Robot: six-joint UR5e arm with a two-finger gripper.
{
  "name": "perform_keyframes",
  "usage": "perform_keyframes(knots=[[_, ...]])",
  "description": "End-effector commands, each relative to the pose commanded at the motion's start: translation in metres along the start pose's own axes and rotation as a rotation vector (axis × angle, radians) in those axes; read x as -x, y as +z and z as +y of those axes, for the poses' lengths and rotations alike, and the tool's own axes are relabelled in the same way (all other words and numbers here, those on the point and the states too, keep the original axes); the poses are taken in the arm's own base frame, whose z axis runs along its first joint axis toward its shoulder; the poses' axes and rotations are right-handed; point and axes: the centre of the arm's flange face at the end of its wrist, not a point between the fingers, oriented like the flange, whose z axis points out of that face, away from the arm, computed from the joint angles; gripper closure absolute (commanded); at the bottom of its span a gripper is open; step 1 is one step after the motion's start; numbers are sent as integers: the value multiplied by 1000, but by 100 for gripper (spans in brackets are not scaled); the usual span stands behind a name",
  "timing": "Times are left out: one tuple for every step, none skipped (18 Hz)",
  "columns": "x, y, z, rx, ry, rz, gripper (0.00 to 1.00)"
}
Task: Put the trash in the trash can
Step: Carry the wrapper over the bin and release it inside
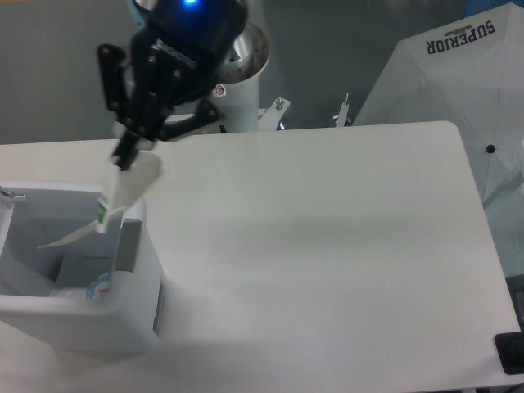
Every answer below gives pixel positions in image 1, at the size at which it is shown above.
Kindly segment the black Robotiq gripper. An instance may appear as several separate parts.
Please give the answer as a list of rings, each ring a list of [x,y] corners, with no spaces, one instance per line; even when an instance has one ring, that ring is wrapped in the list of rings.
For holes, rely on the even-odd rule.
[[[130,170],[141,150],[185,138],[219,122],[210,100],[235,39],[246,28],[246,1],[130,1],[140,27],[130,43],[134,89],[127,93],[128,53],[104,43],[97,48],[106,109],[124,132],[111,163]]]

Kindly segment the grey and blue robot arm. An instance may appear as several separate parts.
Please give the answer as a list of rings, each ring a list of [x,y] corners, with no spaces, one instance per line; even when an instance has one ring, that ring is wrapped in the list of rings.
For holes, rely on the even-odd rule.
[[[234,40],[246,28],[248,1],[132,1],[141,29],[129,49],[97,49],[106,108],[123,126],[111,161],[131,169],[141,150],[214,124],[210,94]]]

